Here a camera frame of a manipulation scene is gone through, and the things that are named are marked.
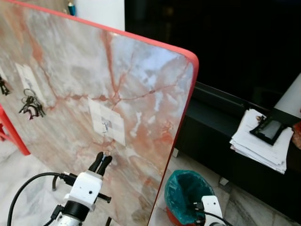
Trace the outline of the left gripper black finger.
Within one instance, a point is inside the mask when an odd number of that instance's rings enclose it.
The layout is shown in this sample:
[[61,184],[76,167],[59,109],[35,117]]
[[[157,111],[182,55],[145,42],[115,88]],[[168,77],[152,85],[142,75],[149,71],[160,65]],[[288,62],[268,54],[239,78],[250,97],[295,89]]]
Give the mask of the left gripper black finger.
[[105,173],[105,165],[103,164],[104,160],[105,160],[104,152],[99,152],[96,155],[95,161],[89,166],[88,170],[98,175],[103,175]]
[[104,156],[99,167],[97,168],[96,173],[98,175],[104,176],[104,174],[106,173],[107,167],[112,162],[112,159],[113,159],[113,157],[111,155]]

